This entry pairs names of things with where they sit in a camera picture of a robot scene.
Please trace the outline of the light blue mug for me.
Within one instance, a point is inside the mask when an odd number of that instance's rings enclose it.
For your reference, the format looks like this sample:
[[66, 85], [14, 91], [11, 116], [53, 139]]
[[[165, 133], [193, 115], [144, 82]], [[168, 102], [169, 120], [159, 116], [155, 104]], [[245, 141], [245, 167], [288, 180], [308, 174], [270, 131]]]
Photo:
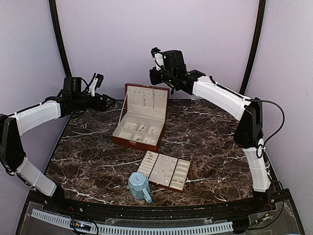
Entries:
[[128, 186], [135, 199], [152, 203], [149, 180], [142, 172], [133, 172], [128, 179]]

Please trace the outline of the black frame post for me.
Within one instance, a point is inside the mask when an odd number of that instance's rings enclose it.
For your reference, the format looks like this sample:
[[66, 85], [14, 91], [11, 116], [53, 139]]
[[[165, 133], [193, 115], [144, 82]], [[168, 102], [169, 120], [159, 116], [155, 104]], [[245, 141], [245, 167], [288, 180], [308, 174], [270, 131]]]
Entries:
[[246, 65], [245, 73], [243, 76], [243, 80], [242, 80], [240, 90], [239, 90], [239, 94], [241, 95], [245, 95], [247, 87], [248, 87], [248, 83], [250, 80], [250, 76], [252, 73], [252, 69], [253, 69], [253, 65], [254, 65], [254, 61], [255, 61], [256, 54], [257, 54], [258, 45], [259, 45], [259, 40], [261, 36], [262, 26], [263, 26], [265, 7], [266, 7], [266, 0], [259, 0], [256, 24], [255, 24], [254, 34], [253, 34], [253, 38], [251, 42], [250, 53], [249, 53], [249, 57], [247, 60], [247, 65]]
[[50, 14], [51, 14], [51, 19], [52, 19], [55, 39], [56, 39], [59, 55], [61, 58], [62, 66], [63, 66], [66, 77], [71, 77], [72, 74], [71, 74], [70, 65], [69, 65], [68, 58], [67, 58], [66, 48], [64, 45], [63, 37], [62, 37], [61, 25], [60, 25], [59, 16], [58, 16], [57, 2], [56, 0], [49, 0], [48, 2], [49, 2], [49, 8], [50, 8]]

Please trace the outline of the red jewelry tray insert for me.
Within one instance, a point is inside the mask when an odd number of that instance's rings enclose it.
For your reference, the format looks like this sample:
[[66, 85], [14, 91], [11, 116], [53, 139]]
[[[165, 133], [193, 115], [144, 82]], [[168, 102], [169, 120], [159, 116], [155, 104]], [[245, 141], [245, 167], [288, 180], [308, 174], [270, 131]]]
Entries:
[[183, 192], [190, 165], [190, 161], [147, 151], [137, 171], [143, 173], [150, 184]]

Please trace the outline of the right black frame post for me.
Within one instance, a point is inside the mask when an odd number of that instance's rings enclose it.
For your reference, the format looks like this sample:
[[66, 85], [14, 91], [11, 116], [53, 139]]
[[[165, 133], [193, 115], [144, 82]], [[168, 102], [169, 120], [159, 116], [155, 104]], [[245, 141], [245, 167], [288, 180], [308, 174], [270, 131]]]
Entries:
[[246, 65], [245, 73], [243, 76], [243, 80], [242, 80], [240, 90], [239, 90], [239, 94], [241, 95], [245, 95], [247, 87], [248, 87], [248, 83], [250, 80], [250, 76], [252, 73], [252, 69], [253, 69], [253, 65], [254, 65], [254, 61], [255, 61], [256, 54], [257, 54], [258, 45], [259, 45], [259, 40], [261, 36], [262, 26], [263, 26], [265, 7], [266, 7], [266, 0], [259, 0], [256, 24], [255, 24], [254, 34], [253, 34], [253, 38], [251, 42], [250, 53], [249, 53], [249, 57], [247, 60], [247, 65]]

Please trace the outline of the left black frame post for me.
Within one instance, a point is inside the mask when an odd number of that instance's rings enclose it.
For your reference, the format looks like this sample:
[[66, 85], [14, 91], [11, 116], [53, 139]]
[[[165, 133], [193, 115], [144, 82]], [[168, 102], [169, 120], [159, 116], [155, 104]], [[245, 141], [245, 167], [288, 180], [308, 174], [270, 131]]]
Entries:
[[64, 45], [63, 37], [62, 37], [61, 25], [60, 25], [59, 16], [58, 16], [57, 2], [56, 0], [49, 0], [48, 2], [49, 2], [49, 8], [50, 8], [50, 14], [51, 14], [51, 19], [52, 19], [55, 39], [56, 39], [59, 55], [61, 58], [62, 66], [63, 66], [66, 77], [71, 77], [72, 74], [71, 74], [70, 65], [69, 65], [68, 58], [67, 58], [66, 48]]

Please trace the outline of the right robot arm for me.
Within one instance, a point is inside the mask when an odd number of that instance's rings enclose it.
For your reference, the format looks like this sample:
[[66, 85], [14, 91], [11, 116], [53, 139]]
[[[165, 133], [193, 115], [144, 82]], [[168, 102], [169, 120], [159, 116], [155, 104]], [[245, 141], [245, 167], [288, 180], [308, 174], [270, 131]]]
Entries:
[[155, 67], [150, 70], [152, 85], [166, 84], [172, 90], [203, 98], [232, 115], [239, 124], [235, 143], [243, 150], [252, 176], [254, 192], [265, 193], [271, 185], [269, 163], [264, 158], [267, 140], [263, 134], [264, 100], [249, 98], [216, 82], [198, 70], [188, 71], [180, 50], [151, 50]]

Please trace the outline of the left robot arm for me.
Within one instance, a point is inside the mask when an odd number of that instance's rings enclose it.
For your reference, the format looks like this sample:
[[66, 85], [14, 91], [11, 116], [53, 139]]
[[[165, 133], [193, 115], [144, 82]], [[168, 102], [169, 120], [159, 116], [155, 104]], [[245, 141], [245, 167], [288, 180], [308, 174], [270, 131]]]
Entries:
[[52, 120], [66, 117], [74, 111], [92, 109], [106, 111], [116, 100], [105, 94], [98, 94], [104, 80], [101, 74], [94, 74], [84, 89], [81, 77], [66, 77], [63, 88], [56, 96], [49, 96], [43, 102], [9, 115], [0, 116], [0, 162], [10, 176], [18, 176], [30, 188], [51, 197], [50, 206], [58, 213], [66, 213], [69, 203], [64, 199], [64, 190], [28, 159], [21, 137], [28, 131]]

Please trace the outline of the black front rail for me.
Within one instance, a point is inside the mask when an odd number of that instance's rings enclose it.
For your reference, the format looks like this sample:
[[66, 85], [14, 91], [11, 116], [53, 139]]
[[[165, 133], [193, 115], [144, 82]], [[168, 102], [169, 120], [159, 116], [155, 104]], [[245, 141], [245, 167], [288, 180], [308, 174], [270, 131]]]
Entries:
[[142, 219], [142, 220], [179, 220], [197, 219], [212, 217], [216, 220], [241, 220], [256, 212], [272, 211], [277, 208], [274, 203], [283, 199], [281, 192], [275, 192], [268, 202], [261, 205], [254, 198], [247, 198], [232, 202], [204, 204], [196, 206], [178, 207], [137, 207], [137, 206], [117, 206], [109, 204], [89, 203], [71, 199], [64, 199], [57, 203], [44, 196], [38, 196], [37, 201], [44, 205], [45, 209], [53, 212], [64, 211], [66, 215], [73, 215], [75, 218], [90, 218], [104, 221], [107, 218], [115, 219]]

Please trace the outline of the red wooden jewelry box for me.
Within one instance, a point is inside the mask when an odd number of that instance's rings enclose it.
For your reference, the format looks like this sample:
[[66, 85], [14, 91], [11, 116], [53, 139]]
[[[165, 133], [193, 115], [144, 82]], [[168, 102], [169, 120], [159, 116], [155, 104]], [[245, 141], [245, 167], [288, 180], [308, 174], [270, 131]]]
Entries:
[[157, 152], [165, 133], [168, 98], [168, 88], [125, 84], [125, 113], [120, 114], [113, 143]]

